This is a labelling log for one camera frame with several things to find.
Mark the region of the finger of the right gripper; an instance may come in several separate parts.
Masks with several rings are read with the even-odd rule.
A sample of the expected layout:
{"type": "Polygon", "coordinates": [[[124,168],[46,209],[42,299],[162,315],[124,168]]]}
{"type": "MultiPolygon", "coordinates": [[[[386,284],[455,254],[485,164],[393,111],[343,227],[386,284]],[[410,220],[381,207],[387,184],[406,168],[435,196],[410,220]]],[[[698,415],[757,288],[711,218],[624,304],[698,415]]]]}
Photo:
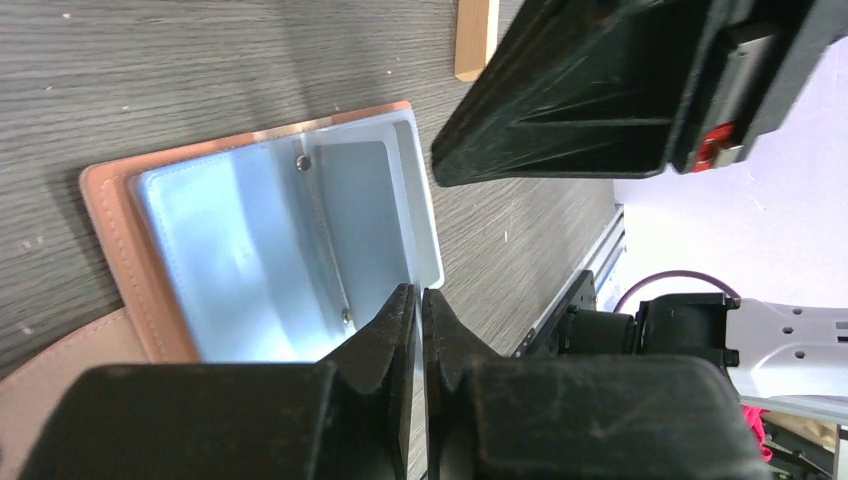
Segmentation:
{"type": "Polygon", "coordinates": [[[443,186],[661,172],[707,1],[527,1],[436,136],[443,186]]]}

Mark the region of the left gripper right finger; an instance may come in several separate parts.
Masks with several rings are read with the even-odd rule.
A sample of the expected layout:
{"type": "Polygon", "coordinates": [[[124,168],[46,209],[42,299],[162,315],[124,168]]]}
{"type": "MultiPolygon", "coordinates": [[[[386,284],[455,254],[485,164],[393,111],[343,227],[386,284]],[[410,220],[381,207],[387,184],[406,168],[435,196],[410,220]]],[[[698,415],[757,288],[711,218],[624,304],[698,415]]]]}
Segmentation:
{"type": "Polygon", "coordinates": [[[685,356],[511,358],[422,304],[432,479],[767,479],[728,379],[685,356]]]}

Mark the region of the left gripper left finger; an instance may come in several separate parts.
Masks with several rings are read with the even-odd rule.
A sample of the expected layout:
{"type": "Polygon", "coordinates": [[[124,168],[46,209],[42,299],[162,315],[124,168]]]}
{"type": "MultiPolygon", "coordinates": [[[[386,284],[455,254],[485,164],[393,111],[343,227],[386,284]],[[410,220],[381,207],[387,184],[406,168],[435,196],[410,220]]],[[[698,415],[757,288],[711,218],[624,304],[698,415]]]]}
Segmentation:
{"type": "Polygon", "coordinates": [[[82,374],[24,479],[402,479],[417,289],[322,360],[124,364],[82,374]]]}

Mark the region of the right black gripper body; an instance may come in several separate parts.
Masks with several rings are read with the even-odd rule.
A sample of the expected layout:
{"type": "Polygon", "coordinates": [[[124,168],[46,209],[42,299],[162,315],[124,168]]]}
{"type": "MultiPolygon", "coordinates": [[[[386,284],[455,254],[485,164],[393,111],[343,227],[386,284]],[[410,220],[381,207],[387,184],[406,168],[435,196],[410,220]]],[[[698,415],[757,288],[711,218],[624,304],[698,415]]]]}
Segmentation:
{"type": "Polygon", "coordinates": [[[784,122],[826,50],[847,35],[844,1],[737,1],[700,71],[670,164],[741,163],[784,122]]]}

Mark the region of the pink leather card holder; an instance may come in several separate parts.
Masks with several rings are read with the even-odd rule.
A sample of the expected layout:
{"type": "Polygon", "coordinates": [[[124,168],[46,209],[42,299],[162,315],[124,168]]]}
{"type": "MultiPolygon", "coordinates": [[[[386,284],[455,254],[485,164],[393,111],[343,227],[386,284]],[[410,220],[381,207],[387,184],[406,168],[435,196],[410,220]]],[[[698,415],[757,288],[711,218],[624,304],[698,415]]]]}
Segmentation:
{"type": "Polygon", "coordinates": [[[321,145],[383,142],[410,215],[420,282],[444,268],[415,115],[406,101],[85,168],[79,187],[123,307],[1,383],[1,475],[16,478],[84,371],[114,363],[296,362],[354,322],[320,184],[321,145]]]}

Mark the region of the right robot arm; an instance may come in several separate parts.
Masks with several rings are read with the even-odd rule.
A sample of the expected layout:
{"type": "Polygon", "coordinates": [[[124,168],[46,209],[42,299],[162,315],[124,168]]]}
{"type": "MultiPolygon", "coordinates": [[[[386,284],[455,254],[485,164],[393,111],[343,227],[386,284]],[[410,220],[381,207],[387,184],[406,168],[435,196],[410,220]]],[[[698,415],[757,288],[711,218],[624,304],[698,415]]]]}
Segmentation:
{"type": "MultiPolygon", "coordinates": [[[[743,162],[826,49],[843,1],[526,1],[431,147],[436,182],[645,179],[743,162]]],[[[536,337],[561,355],[698,357],[771,406],[847,411],[845,310],[720,288],[620,312],[564,313],[536,337]]]]}

